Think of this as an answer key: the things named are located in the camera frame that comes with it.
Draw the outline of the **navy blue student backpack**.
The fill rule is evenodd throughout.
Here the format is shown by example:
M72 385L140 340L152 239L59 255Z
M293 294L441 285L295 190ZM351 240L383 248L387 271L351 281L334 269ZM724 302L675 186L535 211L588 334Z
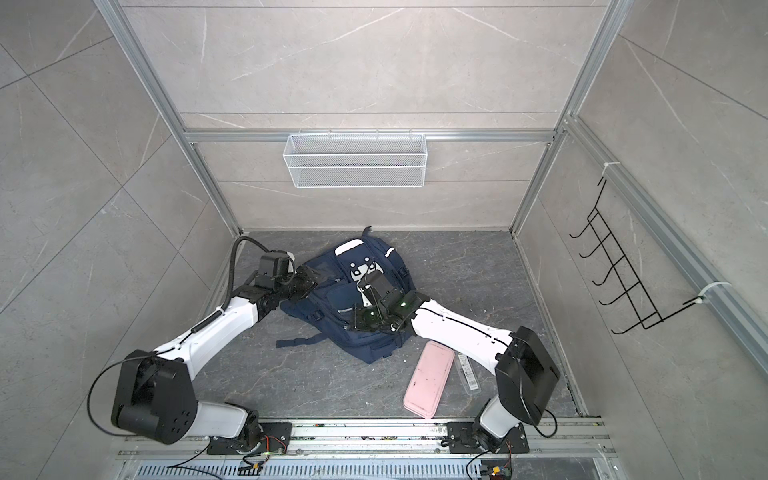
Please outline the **navy blue student backpack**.
M275 342L277 348L330 340L346 353L372 364L390 356L412 337L408 331L365 332L353 328L355 310L364 304L357 282L368 271L381 272L393 286L404 292L415 288L405 262L393 246L364 230L360 236L327 250L305 265L320 274L317 287L306 298L297 302L285 301L280 308L289 316L315 327L318 333L309 338L278 340Z

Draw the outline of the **pink pencil case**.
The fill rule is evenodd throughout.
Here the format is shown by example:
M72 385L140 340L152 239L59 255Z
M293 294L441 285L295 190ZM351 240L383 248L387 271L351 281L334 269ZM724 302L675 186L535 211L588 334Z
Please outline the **pink pencil case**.
M406 410L424 419L434 417L454 358L454 350L445 345L435 341L425 345L403 398Z

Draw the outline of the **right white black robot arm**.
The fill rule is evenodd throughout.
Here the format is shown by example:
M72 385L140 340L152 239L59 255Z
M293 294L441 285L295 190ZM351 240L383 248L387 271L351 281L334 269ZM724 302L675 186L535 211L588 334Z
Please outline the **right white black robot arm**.
M536 428L548 412L561 374L533 330L512 332L471 320L425 294L393 286L378 271L365 274L357 290L363 305L355 309L354 330L407 331L471 358L494 375L497 393L474 420L472 449L496 452L512 431Z

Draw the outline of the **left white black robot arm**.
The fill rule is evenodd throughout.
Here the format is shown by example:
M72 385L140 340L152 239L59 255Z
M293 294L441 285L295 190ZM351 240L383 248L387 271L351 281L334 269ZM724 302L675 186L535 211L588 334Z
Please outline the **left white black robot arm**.
M257 240L241 235L230 250L225 296L220 306L176 338L152 351L135 350L115 362L119 368L111 411L111 437L144 437L171 445L186 437L208 437L236 452L250 452L262 441L257 411L197 398L193 381L225 346L286 301L306 298L321 274L298 265L292 254L261 249L258 269L236 286L240 245Z

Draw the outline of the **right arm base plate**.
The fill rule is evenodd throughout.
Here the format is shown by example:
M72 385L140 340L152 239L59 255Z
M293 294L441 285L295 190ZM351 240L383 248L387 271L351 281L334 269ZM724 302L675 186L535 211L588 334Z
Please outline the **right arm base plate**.
M513 426L501 439L481 428L478 422L448 422L447 434L441 441L452 454L475 454L481 452L524 454L530 446L522 423Z

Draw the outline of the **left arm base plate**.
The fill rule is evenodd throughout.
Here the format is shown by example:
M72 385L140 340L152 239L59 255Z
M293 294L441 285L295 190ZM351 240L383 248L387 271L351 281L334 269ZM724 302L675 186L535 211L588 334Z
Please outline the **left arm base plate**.
M259 423L246 426L238 437L214 438L206 449L208 455L241 455L286 453L290 443L291 422Z

